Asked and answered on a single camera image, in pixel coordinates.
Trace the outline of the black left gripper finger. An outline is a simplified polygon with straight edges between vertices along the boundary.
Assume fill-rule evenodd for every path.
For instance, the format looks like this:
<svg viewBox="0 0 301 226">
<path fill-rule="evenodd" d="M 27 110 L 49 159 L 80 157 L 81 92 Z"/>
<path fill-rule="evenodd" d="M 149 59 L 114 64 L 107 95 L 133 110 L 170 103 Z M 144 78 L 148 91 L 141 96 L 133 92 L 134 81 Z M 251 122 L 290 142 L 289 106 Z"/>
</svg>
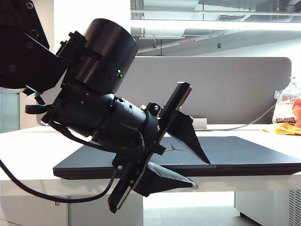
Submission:
<svg viewBox="0 0 301 226">
<path fill-rule="evenodd" d="M 211 164 L 204 153 L 193 127 L 193 118 L 180 111 L 175 111 L 174 119 L 167 129 L 167 133 L 182 141 L 203 162 Z"/>
<path fill-rule="evenodd" d="M 137 186 L 133 189 L 138 194 L 148 197 L 150 194 L 176 188 L 197 187 L 191 179 L 153 162 L 148 162 L 146 170 Z"/>
</svg>

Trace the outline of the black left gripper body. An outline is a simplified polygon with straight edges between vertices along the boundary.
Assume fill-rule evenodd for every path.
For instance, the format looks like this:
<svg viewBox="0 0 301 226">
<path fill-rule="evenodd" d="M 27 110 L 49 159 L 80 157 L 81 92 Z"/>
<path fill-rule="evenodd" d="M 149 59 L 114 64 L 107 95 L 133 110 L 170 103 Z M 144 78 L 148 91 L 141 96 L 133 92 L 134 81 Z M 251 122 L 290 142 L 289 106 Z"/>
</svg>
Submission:
<svg viewBox="0 0 301 226">
<path fill-rule="evenodd" d="M 179 111 L 190 91 L 188 83 L 179 82 L 161 111 L 155 103 L 147 105 L 143 111 L 145 120 L 142 127 L 125 125 L 137 133 L 135 138 L 139 141 L 139 146 L 135 150 L 124 148 L 124 153 L 118 153 L 112 162 L 116 169 L 123 170 L 123 174 L 108 198 L 111 212 L 119 210 L 127 195 L 137 186 L 152 155 L 164 153 L 165 147 L 160 145 L 160 141 L 174 119 L 175 111 Z"/>
</svg>

